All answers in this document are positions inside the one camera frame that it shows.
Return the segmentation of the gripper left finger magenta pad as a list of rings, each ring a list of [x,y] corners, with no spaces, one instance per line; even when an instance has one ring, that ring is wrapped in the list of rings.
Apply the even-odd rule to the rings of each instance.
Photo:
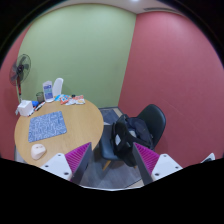
[[[57,153],[41,168],[72,183],[79,184],[92,156],[90,142],[63,154]]]

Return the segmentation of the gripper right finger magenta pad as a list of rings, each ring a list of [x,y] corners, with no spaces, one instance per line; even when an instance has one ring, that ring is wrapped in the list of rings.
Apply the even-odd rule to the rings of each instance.
[[[182,169],[168,154],[159,155],[138,143],[133,144],[132,152],[145,185]]]

